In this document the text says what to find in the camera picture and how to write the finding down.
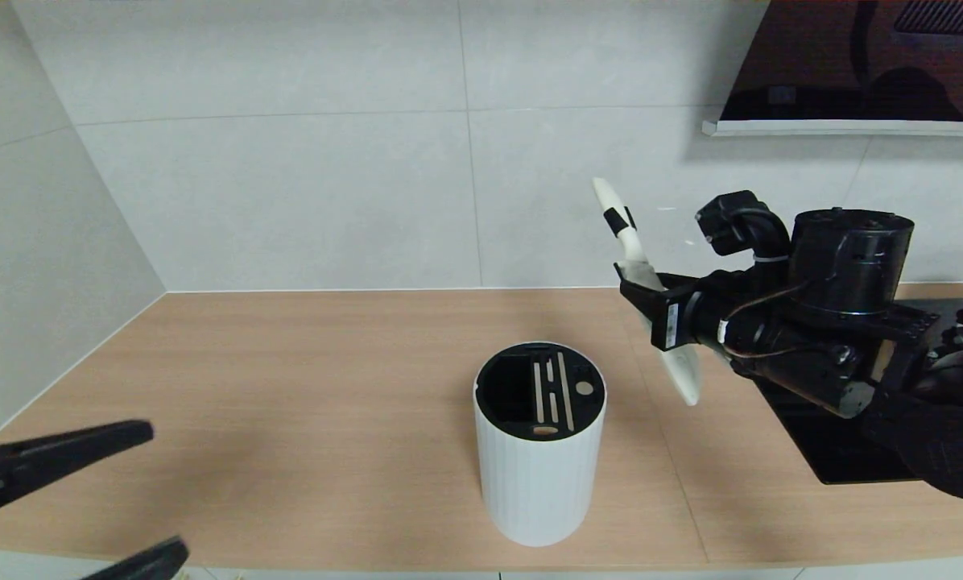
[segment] wooden countertop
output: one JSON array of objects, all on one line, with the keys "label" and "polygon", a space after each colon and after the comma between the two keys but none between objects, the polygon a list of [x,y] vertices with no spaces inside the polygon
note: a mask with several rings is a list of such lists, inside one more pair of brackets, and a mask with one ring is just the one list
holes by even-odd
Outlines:
[{"label": "wooden countertop", "polygon": [[[963,286],[905,287],[963,295]],[[475,371],[512,342],[586,353],[608,385],[589,516],[525,548],[489,522]],[[963,554],[963,500],[824,486],[710,356],[685,407],[617,291],[170,294],[0,433],[149,418],[156,440],[0,511],[0,549],[341,570],[654,570]]]}]

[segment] tile grout line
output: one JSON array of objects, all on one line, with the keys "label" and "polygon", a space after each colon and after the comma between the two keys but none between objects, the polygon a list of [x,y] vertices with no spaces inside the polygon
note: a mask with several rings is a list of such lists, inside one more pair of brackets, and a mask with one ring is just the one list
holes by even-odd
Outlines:
[{"label": "tile grout line", "polygon": [[144,305],[144,307],[138,309],[138,312],[136,312],[134,316],[125,320],[125,322],[121,324],[120,327],[118,327],[116,330],[114,330],[113,333],[110,333],[109,335],[107,335],[107,337],[99,341],[97,345],[92,346],[92,349],[89,350],[87,353],[85,353],[84,356],[81,356],[81,358],[74,361],[73,364],[70,364],[70,367],[67,367],[66,371],[63,371],[61,372],[61,374],[59,374],[59,377],[55,377],[53,381],[48,383],[48,385],[44,386],[43,389],[41,389],[40,392],[36,394],[36,396],[31,397],[31,400],[28,400],[27,404],[24,404],[21,408],[18,408],[17,412],[14,412],[14,414],[11,415],[10,418],[6,419],[6,421],[3,421],[2,425],[0,425],[0,433],[8,425],[10,425],[11,422],[13,422],[14,420],[17,420],[17,418],[20,417],[20,415],[22,415],[24,411],[27,411],[34,403],[36,403],[37,400],[41,399],[41,397],[44,396],[44,393],[47,393],[48,390],[52,389],[52,387],[59,384],[59,381],[62,381],[62,379],[66,377],[66,375],[69,375],[70,372],[73,372],[74,368],[79,367],[81,363],[83,363],[85,360],[88,360],[88,358],[91,355],[95,354],[95,351],[101,349],[107,342],[111,341],[113,337],[116,337],[117,334],[121,333],[121,331],[124,330],[124,328],[127,328],[128,326],[130,326],[130,324],[135,320],[137,320],[139,316],[142,316],[143,313],[145,313],[148,309],[153,308],[154,305],[156,305],[157,302],[161,301],[163,299],[163,296],[166,296],[167,294],[168,292],[164,291],[159,296],[157,296],[153,301],[149,302],[149,304],[146,304]]},{"label": "tile grout line", "polygon": [[460,66],[464,73],[464,121],[467,122],[467,157],[471,167],[471,201],[474,203],[474,249],[478,257],[478,286],[485,286],[482,268],[482,228],[478,226],[478,187],[474,179],[474,138],[471,136],[471,102],[467,91],[467,51],[464,48],[464,15],[461,0],[457,0],[457,23],[460,28]]},{"label": "tile grout line", "polygon": [[871,149],[871,144],[872,144],[872,142],[874,142],[874,141],[875,141],[874,135],[869,135],[869,136],[868,136],[868,143],[865,143],[864,153],[861,153],[861,161],[858,161],[858,167],[857,167],[857,169],[854,169],[854,170],[853,170],[853,176],[850,177],[850,184],[849,184],[849,186],[846,186],[846,193],[843,194],[843,198],[839,200],[839,206],[840,206],[840,208],[842,208],[842,206],[845,206],[845,205],[846,205],[846,202],[847,202],[847,201],[849,200],[849,198],[850,198],[850,194],[853,193],[853,184],[856,184],[856,183],[857,183],[857,181],[858,181],[858,176],[861,175],[861,168],[864,168],[865,159],[868,158],[868,151]]},{"label": "tile grout line", "polygon": [[62,131],[63,129],[72,129],[72,128],[73,128],[73,125],[63,125],[62,127],[56,127],[55,129],[50,129],[48,131],[35,133],[35,135],[28,135],[26,137],[20,137],[20,139],[13,139],[10,142],[0,143],[0,148],[10,146],[11,144],[24,143],[26,142],[26,140],[37,139],[37,137],[53,135],[53,133],[57,131]]},{"label": "tile grout line", "polygon": [[[467,76],[464,74],[466,91]],[[357,114],[442,114],[442,113],[515,113],[528,110],[652,110],[652,109],[707,109],[716,104],[637,104],[636,106],[511,106],[491,109],[434,109],[434,110],[342,110],[304,111],[303,113],[256,113],[256,114],[201,114],[197,117],[150,117],[122,118],[118,121],[74,122],[68,127],[98,127],[101,125],[127,125],[132,122],[199,121],[209,118],[269,118],[269,117],[352,117]]]},{"label": "tile grout line", "polygon": [[639,371],[639,378],[643,379],[643,389],[647,392],[647,400],[650,401],[650,408],[652,411],[652,420],[657,423],[657,430],[661,433],[661,438],[664,440],[664,448],[668,452],[668,460],[672,462],[672,469],[676,475],[676,481],[678,482],[678,488],[681,490],[681,496],[685,500],[685,509],[688,510],[688,518],[692,521],[692,529],[696,531],[696,539],[700,542],[700,549],[703,551],[703,559],[706,564],[710,564],[710,554],[707,552],[707,544],[703,541],[703,533],[700,532],[699,522],[696,521],[696,514],[692,513],[692,504],[688,500],[688,493],[685,492],[685,485],[681,481],[681,474],[678,473],[678,466],[676,465],[676,460],[674,460],[674,455],[672,454],[672,445],[668,444],[667,434],[664,432],[664,425],[658,418],[657,404],[654,403],[654,397],[650,396],[650,384],[647,382],[647,374],[643,371],[643,365],[639,364],[639,352],[635,349],[635,344],[632,342],[632,337],[628,333],[628,328],[625,327],[625,313],[618,308],[618,326],[621,327],[621,331],[625,334],[625,341],[628,342],[629,349],[632,351],[632,364],[634,364],[636,371]]}]

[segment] wall tile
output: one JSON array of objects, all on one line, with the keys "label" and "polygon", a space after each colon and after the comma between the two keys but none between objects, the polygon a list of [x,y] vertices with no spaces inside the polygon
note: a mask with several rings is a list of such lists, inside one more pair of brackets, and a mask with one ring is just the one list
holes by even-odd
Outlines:
[{"label": "wall tile", "polygon": [[69,124],[13,7],[0,0],[0,144]]},{"label": "wall tile", "polygon": [[283,572],[247,570],[242,580],[499,580],[498,572]]},{"label": "wall tile", "polygon": [[750,267],[717,257],[694,214],[718,194],[750,189],[791,225],[838,205],[866,137],[711,139],[702,107],[471,113],[485,286],[615,285],[621,249],[592,192],[618,190],[658,269],[702,276]]},{"label": "wall tile", "polygon": [[73,129],[0,147],[0,425],[162,292]]},{"label": "wall tile", "polygon": [[767,2],[463,0],[472,110],[724,104]]},{"label": "wall tile", "polygon": [[845,205],[915,221],[905,282],[963,280],[963,139],[874,137]]},{"label": "wall tile", "polygon": [[808,568],[800,580],[963,580],[963,557]]},{"label": "wall tile", "polygon": [[466,114],[82,127],[167,289],[478,286]]},{"label": "wall tile", "polygon": [[706,572],[510,572],[501,580],[794,580],[801,568]]},{"label": "wall tile", "polygon": [[113,565],[110,561],[49,557],[0,550],[0,574],[4,580],[77,580]]},{"label": "wall tile", "polygon": [[452,1],[14,6],[76,124],[464,107]]}]

